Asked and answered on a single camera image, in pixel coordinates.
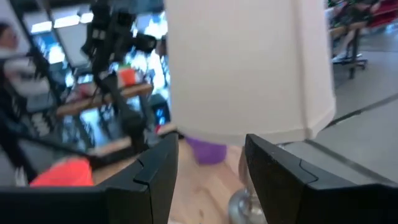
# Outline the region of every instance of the purple cup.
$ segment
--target purple cup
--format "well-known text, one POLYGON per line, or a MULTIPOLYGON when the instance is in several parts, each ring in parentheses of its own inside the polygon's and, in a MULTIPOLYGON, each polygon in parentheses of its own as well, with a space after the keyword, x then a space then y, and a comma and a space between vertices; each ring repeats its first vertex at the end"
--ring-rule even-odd
POLYGON ((223 162, 226 157, 226 146, 200 141, 185 137, 186 142, 192 147, 193 155, 198 164, 212 165, 223 162))

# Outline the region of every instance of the white lampshade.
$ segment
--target white lampshade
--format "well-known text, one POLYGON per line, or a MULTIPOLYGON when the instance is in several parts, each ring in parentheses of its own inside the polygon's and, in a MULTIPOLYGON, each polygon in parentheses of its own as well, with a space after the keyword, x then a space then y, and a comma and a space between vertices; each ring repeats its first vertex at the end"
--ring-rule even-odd
POLYGON ((243 145, 314 138, 335 97, 319 0, 166 0, 172 122, 243 145))

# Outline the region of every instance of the wooden surface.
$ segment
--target wooden surface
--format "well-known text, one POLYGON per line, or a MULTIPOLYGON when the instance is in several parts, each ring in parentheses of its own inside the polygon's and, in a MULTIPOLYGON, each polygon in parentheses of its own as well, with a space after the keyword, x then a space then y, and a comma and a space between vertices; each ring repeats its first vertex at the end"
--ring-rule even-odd
POLYGON ((176 125, 172 124, 172 123, 168 123, 163 125, 157 132, 158 135, 163 135, 163 134, 167 134, 167 133, 171 133, 172 131, 176 131, 177 127, 176 125))
MULTIPOLYGON (((130 144, 128 139, 115 141, 96 153, 104 154, 130 144)), ((237 190, 243 188, 238 177, 240 147, 229 147, 226 160, 212 166, 199 166, 191 147, 179 142, 178 174, 175 184, 169 223, 219 224, 228 223, 228 201, 237 190)), ((97 170, 95 184, 133 163, 135 158, 97 170)))
MULTIPOLYGON (((125 87, 121 91, 122 96, 125 98, 131 98, 137 95, 145 95, 152 92, 152 85, 151 84, 141 84, 131 87, 125 87)), ((102 94, 97 94, 92 98, 79 100, 74 103, 67 103, 65 105, 60 106, 57 109, 57 116, 66 116, 66 115, 76 115, 80 114, 83 110, 88 110, 92 108, 97 108, 103 104, 102 94)), ((104 98, 105 102, 111 103, 112 97, 110 94, 107 94, 104 98)))
MULTIPOLYGON (((366 22, 355 22, 349 25, 349 30, 356 30, 366 27, 366 22)), ((337 27, 329 30, 330 35, 338 37, 346 32, 346 27, 337 27)))

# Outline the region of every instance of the orange object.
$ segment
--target orange object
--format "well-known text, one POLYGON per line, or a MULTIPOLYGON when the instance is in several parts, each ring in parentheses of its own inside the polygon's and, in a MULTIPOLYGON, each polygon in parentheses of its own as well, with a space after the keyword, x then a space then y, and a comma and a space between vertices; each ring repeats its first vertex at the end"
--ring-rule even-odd
POLYGON ((124 86, 136 84, 136 71, 132 68, 122 68, 118 71, 124 86))
POLYGON ((40 174, 31 187, 83 187, 93 186, 93 173, 86 159, 68 159, 40 174))

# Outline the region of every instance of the gray floor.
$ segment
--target gray floor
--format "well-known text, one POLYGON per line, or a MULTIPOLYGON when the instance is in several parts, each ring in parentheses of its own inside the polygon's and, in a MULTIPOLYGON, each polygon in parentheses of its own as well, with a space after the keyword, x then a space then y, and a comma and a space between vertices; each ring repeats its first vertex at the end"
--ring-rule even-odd
MULTIPOLYGON (((369 59, 365 71, 347 80, 335 68, 336 118, 398 94, 398 30, 388 27, 362 39, 369 59)), ((398 182, 398 100, 324 129, 313 142, 298 142, 287 150, 316 166, 357 184, 398 182)))

